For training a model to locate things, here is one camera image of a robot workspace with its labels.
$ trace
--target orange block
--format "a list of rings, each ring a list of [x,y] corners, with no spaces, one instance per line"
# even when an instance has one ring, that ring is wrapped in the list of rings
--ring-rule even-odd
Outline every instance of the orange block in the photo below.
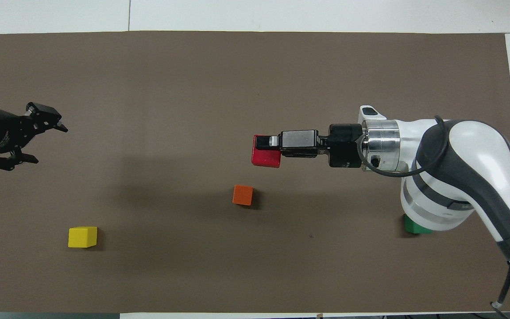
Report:
[[[235,185],[233,188],[233,204],[251,206],[253,188],[251,186]]]

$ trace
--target yellow block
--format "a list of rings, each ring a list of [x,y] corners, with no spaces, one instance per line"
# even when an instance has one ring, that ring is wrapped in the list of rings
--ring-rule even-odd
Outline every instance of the yellow block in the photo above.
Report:
[[[68,247],[88,248],[97,243],[97,227],[74,227],[68,231]]]

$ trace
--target cube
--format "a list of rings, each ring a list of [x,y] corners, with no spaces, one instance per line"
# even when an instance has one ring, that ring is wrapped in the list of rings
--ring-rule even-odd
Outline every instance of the cube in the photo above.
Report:
[[[405,214],[405,231],[411,234],[431,234],[432,232],[428,228],[424,228],[423,226],[420,226],[416,222],[413,222],[413,220],[411,220],[409,216],[407,216],[406,214]]]
[[[253,188],[251,186],[235,185],[233,188],[233,204],[251,206]]]
[[[97,244],[97,227],[74,227],[68,230],[68,247],[88,248]]]
[[[251,150],[251,164],[255,166],[274,167],[275,169],[281,166],[281,151],[269,151],[257,149],[255,147],[257,136],[253,136],[253,149]]]

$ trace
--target brown mat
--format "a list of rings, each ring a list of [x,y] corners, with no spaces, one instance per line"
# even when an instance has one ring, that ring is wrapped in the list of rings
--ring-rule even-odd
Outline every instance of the brown mat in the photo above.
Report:
[[[364,104],[510,138],[503,35],[0,35],[0,109],[29,101],[70,131],[0,171],[0,311],[488,311],[501,289],[475,214],[409,236],[398,179],[250,156],[256,133],[326,133]],[[257,189],[254,209],[234,184]],[[73,226],[99,245],[67,248]]]

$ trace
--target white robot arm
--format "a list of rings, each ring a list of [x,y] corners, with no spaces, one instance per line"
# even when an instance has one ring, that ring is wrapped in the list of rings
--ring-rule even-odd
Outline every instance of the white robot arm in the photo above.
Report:
[[[333,124],[328,136],[316,130],[255,136],[251,161],[278,167],[278,154],[328,154],[332,167],[402,178],[401,204],[411,220],[430,230],[451,230],[475,210],[510,263],[509,142],[479,121],[436,118],[388,120],[363,105],[358,124]]]
[[[23,162],[38,163],[35,156],[22,152],[23,147],[48,129],[68,132],[61,119],[56,109],[33,102],[27,104],[27,113],[22,117],[0,109],[0,154],[10,153],[6,158],[0,157],[0,169],[10,171]]]

